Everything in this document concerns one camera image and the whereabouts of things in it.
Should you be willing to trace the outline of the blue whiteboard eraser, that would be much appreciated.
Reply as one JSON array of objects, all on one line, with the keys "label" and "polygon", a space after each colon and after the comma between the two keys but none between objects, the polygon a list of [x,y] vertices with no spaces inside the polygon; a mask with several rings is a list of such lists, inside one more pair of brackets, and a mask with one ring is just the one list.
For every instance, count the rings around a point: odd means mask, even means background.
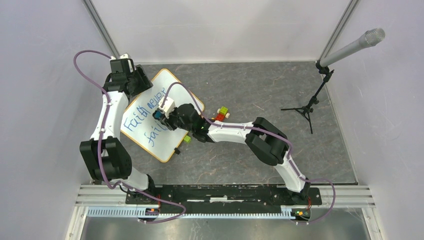
[{"label": "blue whiteboard eraser", "polygon": [[166,115],[161,110],[156,110],[153,113],[153,118],[157,121],[161,121],[166,117]]}]

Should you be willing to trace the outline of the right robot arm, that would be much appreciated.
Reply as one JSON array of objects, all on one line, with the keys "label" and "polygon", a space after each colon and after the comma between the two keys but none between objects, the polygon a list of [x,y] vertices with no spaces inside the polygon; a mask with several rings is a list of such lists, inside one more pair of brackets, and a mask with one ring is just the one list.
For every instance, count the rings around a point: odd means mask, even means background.
[{"label": "right robot arm", "polygon": [[169,130],[182,129],[202,143],[244,144],[264,164],[274,167],[284,181],[289,199],[302,204],[309,198],[310,183],[291,155],[287,136],[263,117],[247,123],[225,123],[203,117],[191,103],[159,107],[153,118]]}]

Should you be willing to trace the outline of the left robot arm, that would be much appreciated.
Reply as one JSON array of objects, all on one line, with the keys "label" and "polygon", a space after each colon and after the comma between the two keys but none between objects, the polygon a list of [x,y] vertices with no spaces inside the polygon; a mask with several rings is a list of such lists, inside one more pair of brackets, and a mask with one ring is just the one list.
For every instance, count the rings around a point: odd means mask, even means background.
[{"label": "left robot arm", "polygon": [[102,108],[97,126],[79,151],[90,177],[103,181],[111,189],[127,188],[145,204],[153,203],[157,190],[151,176],[132,166],[130,154],[120,141],[123,115],[131,97],[150,89],[153,84],[140,65],[131,60],[112,60],[111,72],[100,87]]}]

